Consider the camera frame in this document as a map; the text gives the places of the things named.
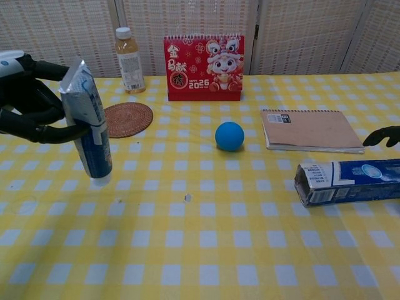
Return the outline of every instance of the spiral notebook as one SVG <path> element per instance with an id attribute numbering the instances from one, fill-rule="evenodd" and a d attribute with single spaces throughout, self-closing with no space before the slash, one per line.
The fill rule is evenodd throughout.
<path id="1" fill-rule="evenodd" d="M 267 148 L 272 150 L 364 153 L 340 111 L 261 111 Z"/>
<path id="2" fill-rule="evenodd" d="M 244 36 L 166 36 L 164 55 L 170 101 L 239 101 Z"/>

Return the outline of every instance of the small debris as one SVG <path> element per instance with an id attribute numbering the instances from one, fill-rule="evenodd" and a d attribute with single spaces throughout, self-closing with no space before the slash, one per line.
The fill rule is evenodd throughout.
<path id="1" fill-rule="evenodd" d="M 190 201 L 192 201 L 192 195 L 186 194 L 185 198 L 184 198 L 184 202 L 189 203 Z"/>

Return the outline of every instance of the blue toothpaste box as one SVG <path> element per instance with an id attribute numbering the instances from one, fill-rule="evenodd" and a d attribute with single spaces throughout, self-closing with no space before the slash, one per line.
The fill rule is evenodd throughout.
<path id="1" fill-rule="evenodd" d="M 294 183 L 304 206 L 400 198 L 400 159 L 300 164 Z"/>

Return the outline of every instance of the blue and white toothpaste tube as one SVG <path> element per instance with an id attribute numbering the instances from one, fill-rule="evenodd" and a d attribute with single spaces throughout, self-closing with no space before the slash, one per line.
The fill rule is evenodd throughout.
<path id="1" fill-rule="evenodd" d="M 75 146 L 93 184 L 105 186 L 111 180 L 110 145 L 106 115 L 98 89 L 85 62 L 77 57 L 60 82 L 67 125 L 88 124 L 89 133 L 75 140 Z"/>

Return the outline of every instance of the rubber ball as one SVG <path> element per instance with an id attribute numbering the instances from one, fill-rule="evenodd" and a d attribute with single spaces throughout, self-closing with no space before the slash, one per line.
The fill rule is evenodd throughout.
<path id="1" fill-rule="evenodd" d="M 235 122 L 222 123 L 215 132 L 215 141 L 222 150 L 236 151 L 243 144 L 244 131 L 242 127 Z"/>

